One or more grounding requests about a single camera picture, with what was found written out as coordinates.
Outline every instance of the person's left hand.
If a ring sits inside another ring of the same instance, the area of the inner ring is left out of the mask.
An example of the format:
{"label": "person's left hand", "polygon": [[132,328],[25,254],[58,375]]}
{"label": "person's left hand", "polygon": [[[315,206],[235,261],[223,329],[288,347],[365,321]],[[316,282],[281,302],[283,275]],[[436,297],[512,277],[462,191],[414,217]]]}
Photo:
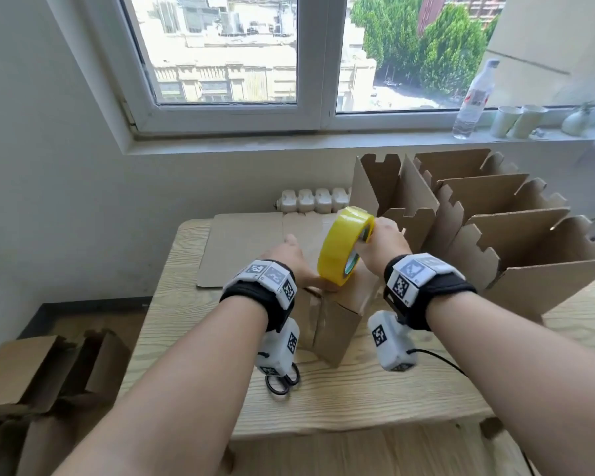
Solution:
{"label": "person's left hand", "polygon": [[293,234],[288,234],[283,244],[268,250],[260,258],[282,262],[289,267],[295,275],[296,285],[299,288],[314,287],[325,291],[339,290],[339,286],[330,280],[321,278],[316,271],[309,267],[302,254],[302,249],[298,245],[298,240]]}

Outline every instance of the window hinge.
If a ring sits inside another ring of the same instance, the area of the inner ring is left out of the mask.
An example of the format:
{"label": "window hinge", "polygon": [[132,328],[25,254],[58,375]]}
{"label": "window hinge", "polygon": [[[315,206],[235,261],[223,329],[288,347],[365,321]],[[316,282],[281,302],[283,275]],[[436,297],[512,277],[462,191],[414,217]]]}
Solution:
{"label": "window hinge", "polygon": [[130,112],[130,107],[128,106],[126,100],[121,101],[121,108],[124,109],[124,113],[126,114],[126,118],[128,119],[130,125],[136,128],[137,124],[135,122],[135,118],[133,117],[133,114]]}

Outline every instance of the tree foliage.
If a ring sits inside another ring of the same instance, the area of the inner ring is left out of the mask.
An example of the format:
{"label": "tree foliage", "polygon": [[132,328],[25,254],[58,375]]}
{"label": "tree foliage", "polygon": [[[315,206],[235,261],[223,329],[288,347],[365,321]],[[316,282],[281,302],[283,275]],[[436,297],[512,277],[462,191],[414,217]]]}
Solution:
{"label": "tree foliage", "polygon": [[497,18],[483,30],[478,20],[469,19],[464,6],[448,4],[420,37],[421,4],[422,0],[357,0],[351,21],[365,28],[364,50],[375,59],[378,73],[394,73],[399,81],[446,95],[466,89]]}

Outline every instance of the yellow tape roll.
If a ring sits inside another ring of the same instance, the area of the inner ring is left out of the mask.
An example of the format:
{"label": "yellow tape roll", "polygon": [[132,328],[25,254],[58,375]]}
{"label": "yellow tape roll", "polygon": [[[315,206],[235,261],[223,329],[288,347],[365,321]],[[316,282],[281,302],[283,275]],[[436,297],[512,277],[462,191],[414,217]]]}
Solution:
{"label": "yellow tape roll", "polygon": [[368,240],[374,227],[374,217],[358,207],[343,209],[329,230],[320,258],[317,271],[320,275],[343,286],[355,270],[359,255],[354,245],[357,240]]}

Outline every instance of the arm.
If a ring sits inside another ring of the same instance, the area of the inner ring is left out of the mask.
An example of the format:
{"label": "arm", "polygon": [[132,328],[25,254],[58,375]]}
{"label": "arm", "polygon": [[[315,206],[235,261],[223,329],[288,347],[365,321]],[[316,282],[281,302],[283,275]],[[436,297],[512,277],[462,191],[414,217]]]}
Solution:
{"label": "arm", "polygon": [[[411,253],[382,218],[357,250],[381,276]],[[473,293],[435,297],[426,319],[543,474],[595,475],[595,353]]]}
{"label": "arm", "polygon": [[[290,267],[298,286],[334,289],[308,267],[292,235],[262,258]],[[118,401],[56,475],[214,474],[267,323],[266,310],[247,297],[222,301]]]}

